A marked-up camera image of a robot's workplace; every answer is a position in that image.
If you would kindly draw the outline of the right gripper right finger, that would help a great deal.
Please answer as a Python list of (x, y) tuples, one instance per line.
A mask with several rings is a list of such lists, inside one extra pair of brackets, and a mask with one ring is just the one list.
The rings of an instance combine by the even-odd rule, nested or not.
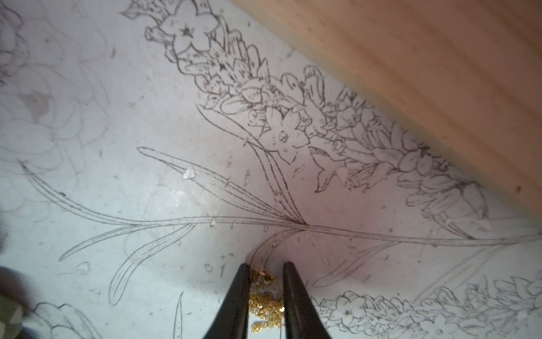
[(283, 265), (283, 300), (288, 339), (331, 339), (293, 262)]

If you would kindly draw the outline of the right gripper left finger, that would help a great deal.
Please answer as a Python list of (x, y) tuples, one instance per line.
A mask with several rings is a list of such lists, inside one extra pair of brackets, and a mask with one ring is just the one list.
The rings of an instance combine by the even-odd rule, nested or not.
[(241, 264), (204, 339), (247, 338), (250, 289), (251, 267)]

